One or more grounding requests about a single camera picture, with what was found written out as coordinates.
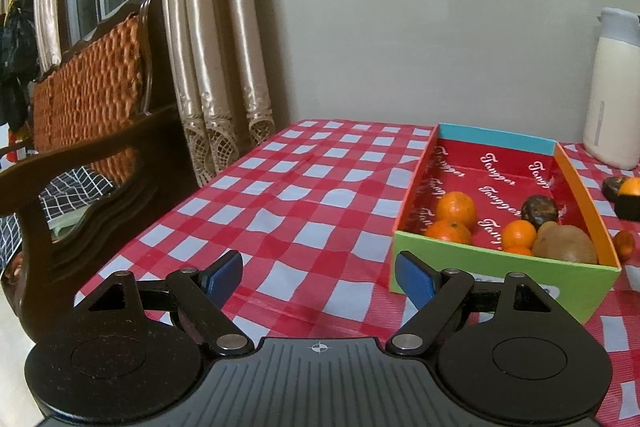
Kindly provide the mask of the beige curtain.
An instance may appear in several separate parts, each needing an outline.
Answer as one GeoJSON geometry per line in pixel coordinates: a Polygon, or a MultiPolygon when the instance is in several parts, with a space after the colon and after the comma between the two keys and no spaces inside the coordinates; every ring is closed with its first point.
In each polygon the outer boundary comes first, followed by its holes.
{"type": "MultiPolygon", "coordinates": [[[[162,0],[180,120],[199,184],[273,135],[255,0],[162,0]]],[[[44,68],[70,42],[66,0],[36,0],[44,68]]]]}

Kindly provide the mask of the cream grey thermos jug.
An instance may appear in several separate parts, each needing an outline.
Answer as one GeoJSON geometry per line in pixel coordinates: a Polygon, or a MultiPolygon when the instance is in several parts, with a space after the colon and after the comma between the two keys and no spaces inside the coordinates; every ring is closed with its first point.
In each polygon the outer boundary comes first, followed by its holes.
{"type": "Polygon", "coordinates": [[[639,15],[604,8],[582,136],[589,154],[612,167],[639,162],[639,15]]]}

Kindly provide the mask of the small orange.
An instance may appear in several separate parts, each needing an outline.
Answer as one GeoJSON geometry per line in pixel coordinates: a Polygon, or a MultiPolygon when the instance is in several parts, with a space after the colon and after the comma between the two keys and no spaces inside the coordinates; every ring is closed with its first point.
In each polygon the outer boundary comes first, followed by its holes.
{"type": "Polygon", "coordinates": [[[503,249],[511,247],[530,248],[534,245],[537,230],[526,220],[514,220],[501,231],[501,246],[503,249]]]}
{"type": "Polygon", "coordinates": [[[618,190],[618,195],[620,196],[640,196],[640,178],[627,178],[622,184],[620,184],[620,189],[618,190]]]}

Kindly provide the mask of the red white checkered tablecloth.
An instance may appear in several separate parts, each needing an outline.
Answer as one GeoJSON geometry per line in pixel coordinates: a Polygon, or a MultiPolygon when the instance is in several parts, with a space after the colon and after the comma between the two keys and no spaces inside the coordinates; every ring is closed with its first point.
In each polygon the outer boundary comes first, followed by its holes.
{"type": "MultiPolygon", "coordinates": [[[[304,120],[218,174],[127,244],[86,284],[112,273],[159,280],[204,269],[227,251],[242,281],[224,313],[250,339],[390,338],[414,306],[395,285],[393,228],[434,128],[304,120]]],[[[600,190],[611,169],[560,144],[610,236],[616,217],[600,190]]],[[[631,259],[586,322],[608,352],[613,380],[598,413],[607,426],[639,421],[639,262],[631,259]]]]}

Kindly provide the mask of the wrinkled reddish tangerine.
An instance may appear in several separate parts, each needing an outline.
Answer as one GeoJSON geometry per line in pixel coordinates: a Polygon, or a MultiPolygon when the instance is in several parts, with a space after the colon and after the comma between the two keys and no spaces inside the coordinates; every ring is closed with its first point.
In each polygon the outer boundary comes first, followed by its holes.
{"type": "Polygon", "coordinates": [[[613,237],[613,244],[620,262],[627,262],[636,252],[637,245],[634,234],[626,230],[620,230],[613,237]]]}

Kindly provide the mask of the brown kiwi fruit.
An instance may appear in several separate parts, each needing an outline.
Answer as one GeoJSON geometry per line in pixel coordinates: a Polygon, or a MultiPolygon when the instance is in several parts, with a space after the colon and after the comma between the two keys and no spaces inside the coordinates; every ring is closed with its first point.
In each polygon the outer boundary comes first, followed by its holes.
{"type": "Polygon", "coordinates": [[[598,255],[589,235],[574,225],[557,225],[541,235],[532,247],[539,258],[596,265],[598,255]]]}

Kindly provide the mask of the checked dark cloth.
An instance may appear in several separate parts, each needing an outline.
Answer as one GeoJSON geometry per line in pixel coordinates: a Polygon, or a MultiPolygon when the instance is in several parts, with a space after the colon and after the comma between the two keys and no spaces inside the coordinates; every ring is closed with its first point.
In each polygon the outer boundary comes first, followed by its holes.
{"type": "MultiPolygon", "coordinates": [[[[54,178],[39,195],[52,239],[62,239],[88,208],[110,195],[116,184],[89,167],[79,167],[54,178]]],[[[1,217],[1,269],[21,251],[23,239],[17,215],[1,217]]]]}

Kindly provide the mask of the wooden chair orange cushion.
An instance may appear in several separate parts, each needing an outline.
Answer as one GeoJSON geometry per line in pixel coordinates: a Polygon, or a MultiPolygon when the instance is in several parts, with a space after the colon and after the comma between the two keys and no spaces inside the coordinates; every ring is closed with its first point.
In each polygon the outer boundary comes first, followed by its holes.
{"type": "Polygon", "coordinates": [[[40,339],[130,241],[198,187],[182,129],[162,0],[131,0],[64,55],[35,89],[35,155],[3,171],[1,211],[23,243],[2,273],[23,332],[40,339]],[[40,195],[89,167],[114,183],[55,239],[40,195]]]}

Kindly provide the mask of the dark mangosteen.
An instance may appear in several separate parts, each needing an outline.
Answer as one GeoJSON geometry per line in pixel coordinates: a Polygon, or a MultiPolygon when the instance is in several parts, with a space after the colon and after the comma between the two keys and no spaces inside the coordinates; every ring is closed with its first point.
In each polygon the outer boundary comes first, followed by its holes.
{"type": "Polygon", "coordinates": [[[620,188],[627,181],[626,176],[608,176],[601,184],[601,192],[608,202],[616,202],[620,188]]]}
{"type": "Polygon", "coordinates": [[[532,195],[523,202],[521,219],[539,230],[545,223],[559,220],[559,209],[552,198],[539,194],[532,195]]]}

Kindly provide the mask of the colourful cardboard box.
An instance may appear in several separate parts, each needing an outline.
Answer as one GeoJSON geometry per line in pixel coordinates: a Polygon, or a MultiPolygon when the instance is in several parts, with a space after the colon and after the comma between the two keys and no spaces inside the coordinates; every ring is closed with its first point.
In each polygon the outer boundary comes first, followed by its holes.
{"type": "Polygon", "coordinates": [[[506,131],[439,124],[431,132],[393,228],[392,253],[410,251],[436,270],[457,268],[479,281],[524,272],[586,323],[622,271],[596,202],[564,148],[553,140],[506,131]],[[429,239],[437,203],[449,192],[471,197],[477,225],[469,245],[429,239]],[[574,225],[593,243],[592,265],[505,253],[501,232],[520,217],[529,196],[555,202],[560,225],[574,225]]]}

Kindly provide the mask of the small tan longan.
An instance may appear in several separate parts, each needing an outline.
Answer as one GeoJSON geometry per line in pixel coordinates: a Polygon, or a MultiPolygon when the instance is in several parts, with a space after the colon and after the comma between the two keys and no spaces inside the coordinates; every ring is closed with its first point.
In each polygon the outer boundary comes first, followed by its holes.
{"type": "Polygon", "coordinates": [[[544,232],[550,231],[553,227],[556,227],[557,225],[558,224],[555,221],[546,221],[539,227],[537,233],[541,235],[544,232]]]}

